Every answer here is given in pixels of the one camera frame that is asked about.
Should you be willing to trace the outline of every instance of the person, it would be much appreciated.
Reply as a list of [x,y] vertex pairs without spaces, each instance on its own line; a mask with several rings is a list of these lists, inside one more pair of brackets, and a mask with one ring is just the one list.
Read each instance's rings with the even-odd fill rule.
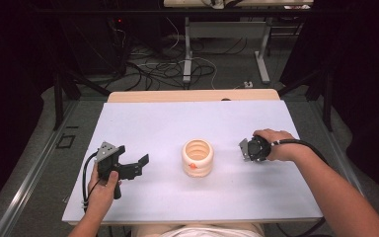
[[[259,135],[268,142],[294,139],[287,131],[272,129],[256,130],[254,135]],[[322,161],[312,149],[301,144],[276,145],[272,147],[266,159],[294,162],[337,236],[379,236],[379,215],[375,209],[356,188]],[[113,203],[117,175],[116,172],[110,175],[107,186],[100,184],[94,188],[88,211],[70,236],[95,236]],[[89,187],[97,180],[98,170],[94,167]],[[264,236],[261,226],[255,223],[208,226],[141,225],[132,229],[133,236],[209,236],[208,233],[214,236]]]
[[97,236],[100,224],[113,204],[117,181],[117,171],[111,171],[107,182],[99,181],[98,164],[94,164],[91,180],[88,183],[88,191],[92,192],[89,195],[87,211],[69,236]]

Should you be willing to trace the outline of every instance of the black curtain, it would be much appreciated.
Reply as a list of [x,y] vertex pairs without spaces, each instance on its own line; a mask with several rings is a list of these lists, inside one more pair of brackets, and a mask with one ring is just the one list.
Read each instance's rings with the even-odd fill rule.
[[[316,1],[316,8],[347,7],[334,1]],[[349,17],[307,19],[281,76],[285,85],[319,68],[341,39],[336,58],[333,106],[350,128],[353,139],[346,154],[379,184],[379,1],[354,1],[355,24],[342,31]]]
[[18,1],[0,1],[0,191],[37,125],[47,66]]

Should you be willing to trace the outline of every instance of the white table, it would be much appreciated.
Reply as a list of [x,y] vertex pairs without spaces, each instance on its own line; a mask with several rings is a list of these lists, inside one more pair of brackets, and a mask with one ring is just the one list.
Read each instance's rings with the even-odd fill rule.
[[[238,144],[251,138],[255,129],[270,127],[298,136],[275,91],[249,90],[248,96],[244,92],[248,90],[113,95],[104,105],[84,160],[107,141],[125,145],[120,156],[123,164],[136,162],[146,153],[150,162],[142,176],[123,181],[122,197],[114,201],[103,224],[280,222],[322,217],[293,163],[244,162]],[[204,178],[189,177],[181,166],[182,146],[193,138],[209,141],[215,151],[213,170]],[[84,213],[81,181],[82,171],[62,217],[71,224]]]
[[[165,7],[192,8],[209,7],[205,2],[210,0],[164,0]],[[302,6],[312,5],[314,0],[244,0],[237,7],[276,7],[276,6]],[[265,22],[191,22],[186,17],[186,62],[184,65],[184,83],[190,82],[192,51],[191,38],[249,38],[261,39],[260,50],[255,51],[255,59],[260,70],[261,79],[268,84],[269,76],[266,71],[264,55],[269,38],[272,18]]]

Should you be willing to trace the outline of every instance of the power strip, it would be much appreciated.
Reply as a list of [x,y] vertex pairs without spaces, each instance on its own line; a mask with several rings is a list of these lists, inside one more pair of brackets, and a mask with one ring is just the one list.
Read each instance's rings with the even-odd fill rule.
[[254,88],[254,83],[251,81],[244,82],[245,89],[253,89]]

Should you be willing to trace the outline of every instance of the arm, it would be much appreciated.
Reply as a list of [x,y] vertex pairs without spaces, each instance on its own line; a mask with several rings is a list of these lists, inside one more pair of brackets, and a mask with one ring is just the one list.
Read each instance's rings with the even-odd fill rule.
[[[286,131],[257,130],[268,142],[294,139]],[[337,236],[379,236],[379,215],[344,178],[310,148],[299,144],[272,147],[268,160],[292,161],[309,186],[319,208]]]
[[114,188],[117,185],[117,180],[118,173],[112,171],[107,184],[103,184],[103,181],[98,179],[98,165],[97,163],[94,165],[91,181],[88,184],[88,192],[93,186],[95,187],[89,196],[88,209],[69,236],[94,237],[97,235],[101,222],[113,203]]

